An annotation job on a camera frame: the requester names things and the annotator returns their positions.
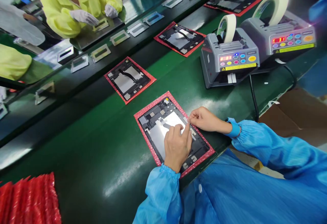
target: yellow label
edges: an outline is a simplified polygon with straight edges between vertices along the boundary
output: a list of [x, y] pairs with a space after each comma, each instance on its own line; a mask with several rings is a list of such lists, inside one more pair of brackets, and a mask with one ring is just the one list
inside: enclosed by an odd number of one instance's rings
[[242, 68], [248, 68], [248, 67], [256, 67], [256, 63], [226, 67], [226, 68], [223, 68], [222, 71], [229, 71], [229, 70], [242, 69]]
[[314, 44], [307, 44], [307, 45], [300, 45], [300, 46], [294, 46], [294, 47], [289, 47], [289, 48], [285, 48], [285, 49], [280, 49], [279, 51], [280, 51], [280, 53], [284, 53], [284, 52], [300, 50], [300, 49], [308, 49], [308, 48], [313, 48], [313, 47], [314, 47]]

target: hand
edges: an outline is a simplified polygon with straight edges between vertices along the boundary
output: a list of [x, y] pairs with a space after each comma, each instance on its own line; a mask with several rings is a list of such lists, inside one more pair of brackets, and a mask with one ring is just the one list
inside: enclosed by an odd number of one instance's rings
[[107, 4], [105, 6], [105, 14], [111, 19], [116, 18], [118, 16], [117, 10], [114, 7], [112, 7], [110, 4]]
[[190, 124], [185, 127], [183, 134], [181, 130], [183, 126], [178, 124], [175, 127], [171, 126], [166, 133], [165, 142], [165, 165], [178, 173], [184, 161], [187, 159], [191, 151], [192, 136]]
[[98, 19], [96, 19], [93, 15], [91, 15], [89, 12], [86, 12], [84, 10], [70, 11], [70, 14], [71, 17], [78, 22], [83, 22], [91, 26], [96, 26], [99, 24]]
[[205, 107], [193, 110], [188, 121], [205, 131], [216, 131], [223, 134], [229, 134], [233, 128], [230, 123], [220, 120]]

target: workbench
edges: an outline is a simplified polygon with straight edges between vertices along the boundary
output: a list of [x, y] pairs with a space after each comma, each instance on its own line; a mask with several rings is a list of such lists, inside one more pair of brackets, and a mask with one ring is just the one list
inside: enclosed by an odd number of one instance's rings
[[[251, 17], [254, 10], [255, 7], [238, 17], [238, 25]], [[208, 34], [218, 27], [224, 15], [224, 12], [200, 7], [179, 23]], [[136, 112], [170, 91], [187, 114], [205, 106], [223, 120], [227, 117], [233, 117], [237, 122], [254, 119], [248, 79], [236, 87], [207, 90], [200, 51], [198, 48], [185, 58], [155, 40], [149, 41], [130, 57], [153, 75], [156, 82], [125, 105], [104, 77], [95, 80], [48, 115], [46, 122], [38, 122], [35, 133], [53, 126], [51, 122], [62, 123], [63, 130], [1, 172], [0, 180], [16, 182], [22, 177], [53, 171], [63, 223], [131, 223], [137, 207], [146, 198], [147, 177], [156, 167], [133, 117]], [[318, 44], [288, 66], [299, 78], [324, 53]], [[292, 86], [292, 80], [284, 68], [252, 77], [260, 114], [267, 110], [269, 101], [277, 100]], [[63, 114], [66, 119], [76, 121], [66, 124], [59, 120]], [[201, 132], [216, 153], [180, 180], [181, 190], [231, 143], [224, 135]]]

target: stack of red bags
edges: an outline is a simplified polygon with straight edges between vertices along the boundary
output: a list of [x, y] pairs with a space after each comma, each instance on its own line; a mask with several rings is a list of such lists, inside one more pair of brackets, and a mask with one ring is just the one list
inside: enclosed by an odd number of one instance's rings
[[40, 175], [0, 187], [0, 224], [61, 224], [55, 175]]

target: blue sleeve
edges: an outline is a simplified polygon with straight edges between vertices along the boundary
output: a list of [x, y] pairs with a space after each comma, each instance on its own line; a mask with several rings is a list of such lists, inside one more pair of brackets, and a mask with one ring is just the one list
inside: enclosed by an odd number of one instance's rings
[[144, 200], [133, 223], [178, 223], [182, 214], [179, 178], [169, 167], [154, 168], [146, 183]]
[[278, 171], [285, 179], [300, 181], [327, 193], [327, 154], [297, 137], [283, 138], [263, 123], [243, 120], [233, 146]]

